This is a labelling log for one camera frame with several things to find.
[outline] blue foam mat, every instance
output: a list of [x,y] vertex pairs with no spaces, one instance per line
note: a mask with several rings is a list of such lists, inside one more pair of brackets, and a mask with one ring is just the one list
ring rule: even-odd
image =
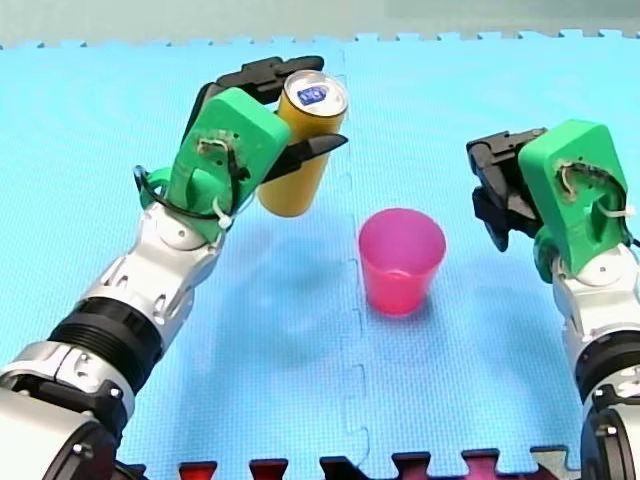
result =
[[[276,219],[258,202],[243,214],[138,397],[122,459],[147,463],[154,480],[215,460],[225,480],[247,478],[252,459],[287,458],[287,477],[300,479],[321,478],[319,457],[344,455],[390,478],[394,453],[428,451],[429,473],[445,476],[466,472],[461,452],[499,449],[498,469],[513,473],[535,470],[530,448],[564,445],[576,467],[562,321],[531,241],[514,237],[499,254],[473,218],[464,144],[601,121],[637,199],[640,42],[609,33],[0,52],[0,361],[45,338],[129,247],[140,213],[131,167],[171,163],[203,83],[257,58],[319,54],[350,90],[351,142],[308,215]],[[449,248],[429,308],[400,324],[364,305],[354,248],[364,219],[395,205],[436,218]]]

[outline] black cable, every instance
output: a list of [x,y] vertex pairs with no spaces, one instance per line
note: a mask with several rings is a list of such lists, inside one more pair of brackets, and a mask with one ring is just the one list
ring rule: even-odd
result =
[[190,210],[186,210],[184,208],[178,207],[177,205],[174,205],[173,203],[171,203],[169,200],[166,200],[165,198],[158,195],[156,192],[153,191],[153,188],[151,188],[151,185],[149,185],[149,181],[147,180],[147,171],[143,167],[138,165],[135,168],[133,175],[135,177],[138,190],[139,191],[144,190],[152,198],[154,202],[158,202],[160,205],[162,205],[166,209],[171,210],[180,215],[184,215],[185,217],[196,218],[198,220],[220,220],[220,218],[216,213],[210,213],[210,214],[204,215],[201,213],[192,212]]
[[[618,191],[619,198],[621,200],[621,205],[618,207],[618,210],[622,211],[627,208],[627,192],[625,191],[622,184],[618,181],[618,179],[605,169],[594,167],[593,165],[587,165],[586,163],[571,163],[569,165],[563,165],[561,168],[565,168],[575,173],[580,173],[592,179],[610,183]],[[629,242],[635,247],[640,248],[640,241],[637,240],[629,231],[629,227],[627,226],[625,217],[620,217],[620,222],[622,224],[623,231],[629,239]]]
[[[233,215],[236,211],[236,208],[238,207],[237,203],[240,181],[248,178],[249,172],[246,168],[238,167],[235,151],[230,146],[228,146],[227,150],[227,171],[229,172],[229,177],[231,179],[231,208],[229,210],[231,212],[230,215]],[[154,192],[153,188],[151,188],[151,185],[149,185],[147,174],[148,173],[144,169],[144,167],[140,165],[136,166],[133,173],[138,191],[144,190],[154,202],[159,203],[160,205],[168,210],[173,211],[174,213],[184,215],[185,217],[195,218],[197,220],[220,220],[220,217],[216,213],[202,214],[192,212],[191,210],[186,210],[184,208],[178,207],[161,195],[158,195],[156,192]]]

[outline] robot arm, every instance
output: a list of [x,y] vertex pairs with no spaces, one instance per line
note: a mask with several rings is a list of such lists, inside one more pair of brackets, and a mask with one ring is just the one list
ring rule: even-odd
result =
[[274,57],[203,87],[174,165],[135,172],[143,213],[117,258],[49,338],[0,370],[2,478],[138,478],[115,461],[135,396],[188,318],[233,219],[261,184],[347,139],[288,146],[290,127],[264,108],[320,57]]
[[565,318],[584,404],[583,480],[640,478],[640,268],[626,228],[626,182],[603,125],[502,132],[469,142],[476,217],[500,251],[534,238],[540,277]]

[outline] pink plastic cup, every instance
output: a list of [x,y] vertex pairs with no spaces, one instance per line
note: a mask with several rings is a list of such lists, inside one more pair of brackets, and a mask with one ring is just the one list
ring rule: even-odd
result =
[[406,208],[370,217],[360,230],[358,248],[367,301],[392,316],[420,308],[447,250],[438,224]]

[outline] yellow can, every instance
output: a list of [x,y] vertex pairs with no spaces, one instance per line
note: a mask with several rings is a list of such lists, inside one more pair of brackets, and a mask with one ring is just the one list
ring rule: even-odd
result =
[[[317,135],[338,133],[347,111],[346,89],[329,75],[301,70],[285,80],[278,116],[292,131],[291,143]],[[297,170],[258,188],[262,206],[280,217],[297,217],[311,207],[329,154],[302,164]]]

